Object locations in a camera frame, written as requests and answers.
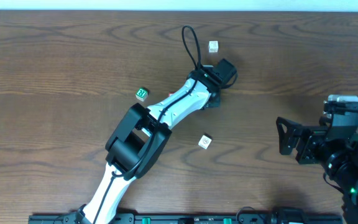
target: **wood grain tabletop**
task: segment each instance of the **wood grain tabletop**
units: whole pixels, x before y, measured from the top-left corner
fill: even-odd
[[[341,214],[341,195],[321,166],[279,154],[275,120],[318,125],[328,95],[358,95],[358,13],[0,11],[0,223],[91,200],[104,144],[139,102],[136,91],[150,90],[144,106],[157,103],[193,69],[183,25],[194,27],[204,64],[226,58],[239,78],[219,108],[173,129],[119,207]],[[219,41],[217,54],[208,53],[210,40]],[[213,137],[207,150],[198,146],[204,133]]]

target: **green cube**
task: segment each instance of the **green cube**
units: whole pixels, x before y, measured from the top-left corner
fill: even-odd
[[[149,93],[144,88],[140,88],[136,93],[136,98],[140,101],[145,101]]]

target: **small cube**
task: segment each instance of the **small cube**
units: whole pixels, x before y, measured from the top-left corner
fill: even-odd
[[[203,147],[204,149],[208,148],[209,144],[211,144],[212,139],[203,135],[203,137],[198,142],[198,145]]]
[[[136,98],[140,101],[145,101],[148,95],[147,90],[140,88],[136,93]]]
[[[219,48],[219,45],[218,45],[217,41],[209,41],[208,50],[210,53],[218,52],[218,48]]]

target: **white wall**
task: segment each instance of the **white wall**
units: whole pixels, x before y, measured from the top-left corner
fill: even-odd
[[[358,12],[358,0],[0,0],[0,9]]]

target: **white cube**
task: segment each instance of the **white cube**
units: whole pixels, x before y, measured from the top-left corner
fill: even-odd
[[[208,50],[209,50],[210,53],[218,52],[218,48],[219,48],[219,45],[218,45],[218,42],[216,40],[215,41],[209,41]]]
[[[200,141],[198,142],[198,145],[206,149],[208,148],[209,144],[211,144],[211,141],[212,139],[203,135],[203,137],[201,137]]]

